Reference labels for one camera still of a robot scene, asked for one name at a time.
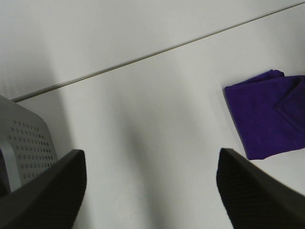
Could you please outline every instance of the folded microfiber cloth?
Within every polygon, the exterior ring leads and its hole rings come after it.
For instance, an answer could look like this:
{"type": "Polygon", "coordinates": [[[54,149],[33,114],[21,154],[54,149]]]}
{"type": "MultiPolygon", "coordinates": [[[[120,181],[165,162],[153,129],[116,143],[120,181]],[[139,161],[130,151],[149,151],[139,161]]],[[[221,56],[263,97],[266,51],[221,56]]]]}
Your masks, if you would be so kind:
{"type": "Polygon", "coordinates": [[[271,70],[224,89],[249,160],[305,147],[304,79],[271,70]]]}

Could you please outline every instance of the gray metal part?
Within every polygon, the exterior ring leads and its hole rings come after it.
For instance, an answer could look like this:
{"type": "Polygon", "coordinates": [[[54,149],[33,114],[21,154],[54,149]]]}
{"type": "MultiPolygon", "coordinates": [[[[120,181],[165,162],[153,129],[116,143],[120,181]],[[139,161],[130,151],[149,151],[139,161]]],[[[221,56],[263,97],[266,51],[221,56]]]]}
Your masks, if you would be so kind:
{"type": "Polygon", "coordinates": [[[58,159],[42,118],[0,96],[0,149],[10,191],[34,179],[58,159]]]}

